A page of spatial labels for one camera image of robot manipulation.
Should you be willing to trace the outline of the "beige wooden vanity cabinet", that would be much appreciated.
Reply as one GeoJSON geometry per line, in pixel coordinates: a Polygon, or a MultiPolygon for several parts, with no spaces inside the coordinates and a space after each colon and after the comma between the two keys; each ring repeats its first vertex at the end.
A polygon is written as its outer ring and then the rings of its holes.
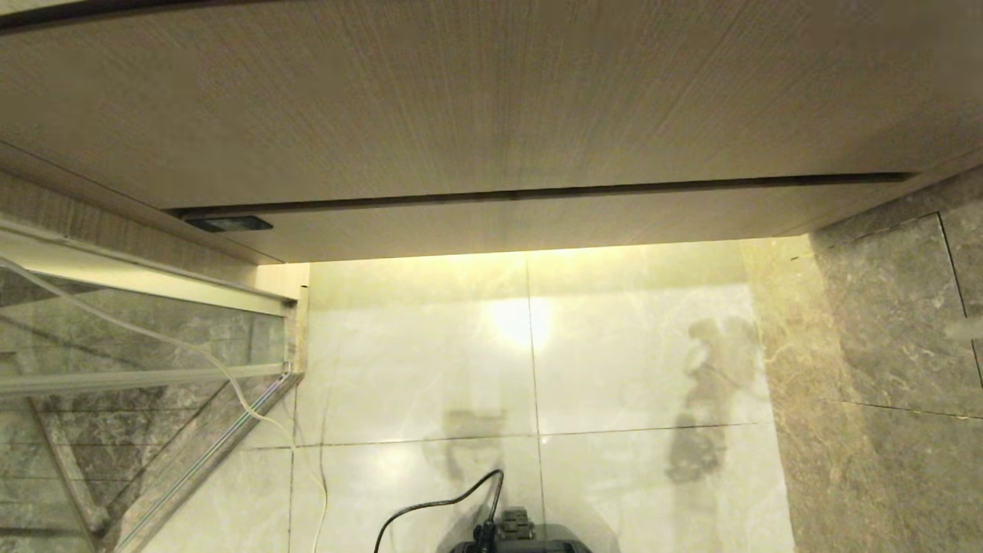
{"type": "Polygon", "coordinates": [[[176,209],[983,164],[983,0],[0,0],[0,169],[176,209]]]}

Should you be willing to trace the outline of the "framed glass shower door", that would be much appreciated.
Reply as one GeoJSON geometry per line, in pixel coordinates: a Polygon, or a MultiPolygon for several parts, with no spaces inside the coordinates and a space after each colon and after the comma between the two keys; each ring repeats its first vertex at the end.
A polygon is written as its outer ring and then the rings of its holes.
{"type": "Polygon", "coordinates": [[[0,553],[288,553],[307,303],[0,220],[0,553]]]}

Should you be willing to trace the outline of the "beige wooden drawer front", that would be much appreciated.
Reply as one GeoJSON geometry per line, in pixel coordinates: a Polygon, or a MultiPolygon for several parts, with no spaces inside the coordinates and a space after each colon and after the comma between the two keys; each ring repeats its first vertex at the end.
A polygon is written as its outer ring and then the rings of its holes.
{"type": "Polygon", "coordinates": [[[184,223],[284,263],[782,236],[910,173],[843,173],[186,207],[184,223]]]}

